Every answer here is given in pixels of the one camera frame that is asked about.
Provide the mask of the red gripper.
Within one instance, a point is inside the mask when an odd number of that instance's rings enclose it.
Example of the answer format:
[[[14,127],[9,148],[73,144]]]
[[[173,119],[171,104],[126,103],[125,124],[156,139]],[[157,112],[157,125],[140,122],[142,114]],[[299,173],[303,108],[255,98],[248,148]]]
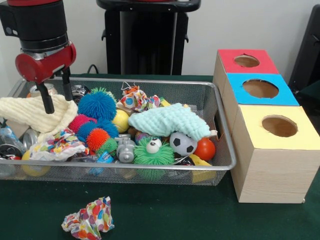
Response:
[[[77,56],[75,45],[69,42],[67,46],[42,53],[23,52],[15,58],[18,73],[28,82],[38,84],[44,109],[47,114],[55,112],[52,97],[43,83],[56,72],[62,72],[62,86],[66,101],[73,100],[70,82],[70,66]]]

